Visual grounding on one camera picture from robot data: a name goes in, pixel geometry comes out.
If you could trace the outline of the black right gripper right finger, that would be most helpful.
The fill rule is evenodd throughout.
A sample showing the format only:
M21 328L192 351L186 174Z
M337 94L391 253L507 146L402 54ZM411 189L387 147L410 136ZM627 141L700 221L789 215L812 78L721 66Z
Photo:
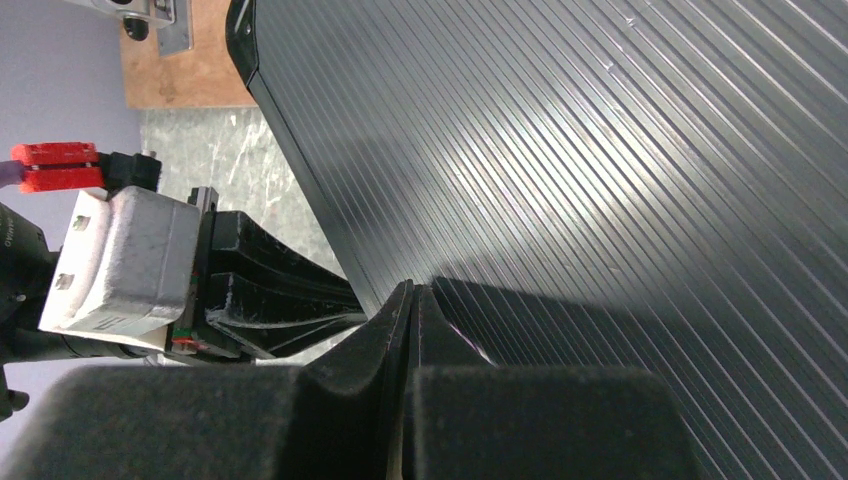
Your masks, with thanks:
M621 366L499 366L428 286L409 317L407 479L698 479L665 382Z

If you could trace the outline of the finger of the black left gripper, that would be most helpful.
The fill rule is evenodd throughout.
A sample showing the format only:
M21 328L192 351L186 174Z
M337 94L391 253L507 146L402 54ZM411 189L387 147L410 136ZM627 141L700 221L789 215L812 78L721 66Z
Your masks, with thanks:
M236 273L211 276L204 316L246 354L262 360L295 355L367 321L347 285L262 286Z
M348 280L286 246L243 211L214 215L209 268L281 293L358 306Z

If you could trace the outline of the black poker set case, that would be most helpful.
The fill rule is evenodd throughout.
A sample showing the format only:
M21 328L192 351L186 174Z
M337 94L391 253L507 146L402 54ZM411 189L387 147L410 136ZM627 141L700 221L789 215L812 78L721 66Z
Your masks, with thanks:
M234 1L360 303L670 386L707 479L847 475L843 1Z

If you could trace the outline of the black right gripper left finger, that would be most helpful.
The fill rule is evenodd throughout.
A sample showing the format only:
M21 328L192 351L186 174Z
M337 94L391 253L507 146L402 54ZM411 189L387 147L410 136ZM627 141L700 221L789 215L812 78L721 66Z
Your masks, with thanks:
M414 285L304 366L80 369L5 479L397 479Z

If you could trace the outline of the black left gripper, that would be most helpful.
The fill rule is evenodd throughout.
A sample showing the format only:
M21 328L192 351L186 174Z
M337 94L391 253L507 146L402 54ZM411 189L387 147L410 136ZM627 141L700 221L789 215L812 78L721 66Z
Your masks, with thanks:
M162 165L151 153L118 152L14 152L1 165L3 186L17 186L24 193L74 190L111 198L121 189L137 186L159 193ZM190 202L203 216L212 211L215 193L198 189ZM195 268L201 222L183 315L169 325L162 352L129 345L91 340L40 330L39 321L55 273L59 254L47 246L44 232L9 207L1 210L1 361L3 364L77 358L142 358L175 350L181 355L193 349L187 334L175 334L182 320L190 320L198 275Z

